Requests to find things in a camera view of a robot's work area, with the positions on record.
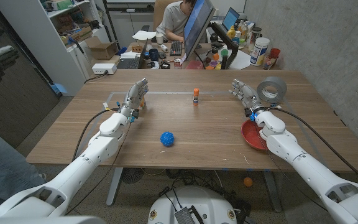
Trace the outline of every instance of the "silver tape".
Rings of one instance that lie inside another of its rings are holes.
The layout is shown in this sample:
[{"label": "silver tape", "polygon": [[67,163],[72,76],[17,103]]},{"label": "silver tape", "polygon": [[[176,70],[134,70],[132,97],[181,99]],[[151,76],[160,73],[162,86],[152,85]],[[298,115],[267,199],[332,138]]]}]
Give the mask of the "silver tape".
[{"label": "silver tape", "polygon": [[287,84],[281,78],[267,77],[259,84],[256,92],[261,100],[268,103],[279,103],[287,92]]}]

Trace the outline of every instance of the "power strip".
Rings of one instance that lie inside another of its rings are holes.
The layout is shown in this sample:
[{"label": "power strip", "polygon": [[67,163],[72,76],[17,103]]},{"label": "power strip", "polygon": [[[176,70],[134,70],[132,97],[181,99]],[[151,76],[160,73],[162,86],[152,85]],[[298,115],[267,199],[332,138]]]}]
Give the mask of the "power strip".
[{"label": "power strip", "polygon": [[93,65],[92,70],[95,75],[104,74],[105,71],[112,75],[116,72],[117,66],[115,63],[96,63]]}]

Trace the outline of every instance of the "jeans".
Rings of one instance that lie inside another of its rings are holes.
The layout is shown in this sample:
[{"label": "jeans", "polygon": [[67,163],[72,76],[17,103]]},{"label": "jeans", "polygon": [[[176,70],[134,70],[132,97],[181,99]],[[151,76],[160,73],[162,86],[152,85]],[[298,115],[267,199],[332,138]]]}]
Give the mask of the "jeans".
[{"label": "jeans", "polygon": [[0,198],[6,200],[22,190],[44,183],[35,166],[0,137]]}]

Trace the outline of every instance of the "computer monitor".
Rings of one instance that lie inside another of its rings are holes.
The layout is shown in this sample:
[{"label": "computer monitor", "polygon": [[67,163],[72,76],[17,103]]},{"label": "computer monitor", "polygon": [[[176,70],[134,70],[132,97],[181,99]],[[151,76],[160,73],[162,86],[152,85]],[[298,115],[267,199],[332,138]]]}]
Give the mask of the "computer monitor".
[{"label": "computer monitor", "polygon": [[226,28],[226,31],[228,31],[231,26],[236,23],[239,16],[240,14],[238,14],[232,7],[230,7],[222,23],[224,28]]},{"label": "computer monitor", "polygon": [[186,58],[190,57],[197,47],[209,22],[214,15],[215,8],[210,0],[197,0],[187,19],[184,28]]},{"label": "computer monitor", "polygon": [[142,53],[140,53],[139,65],[137,67],[138,69],[142,69],[143,62],[144,62],[144,56],[146,54],[146,47],[147,47],[148,42],[149,42],[149,40],[147,39],[146,43],[144,43],[144,45],[143,45]]}]

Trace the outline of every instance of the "table leg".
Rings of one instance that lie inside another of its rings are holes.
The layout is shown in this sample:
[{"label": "table leg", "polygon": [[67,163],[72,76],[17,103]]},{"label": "table leg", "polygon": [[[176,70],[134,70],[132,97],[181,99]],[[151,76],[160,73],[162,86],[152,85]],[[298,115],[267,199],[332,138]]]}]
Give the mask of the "table leg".
[{"label": "table leg", "polygon": [[283,208],[281,207],[280,199],[278,197],[278,191],[274,181],[273,173],[270,171],[264,171],[264,178],[270,201],[272,202],[273,210],[275,212],[281,212]]},{"label": "table leg", "polygon": [[114,173],[112,175],[110,190],[109,190],[109,194],[107,195],[107,200],[106,200],[106,204],[109,206],[113,205],[114,199],[116,198],[119,181],[121,179],[121,174],[122,174],[123,169],[124,168],[122,168],[122,167],[115,168]]}]

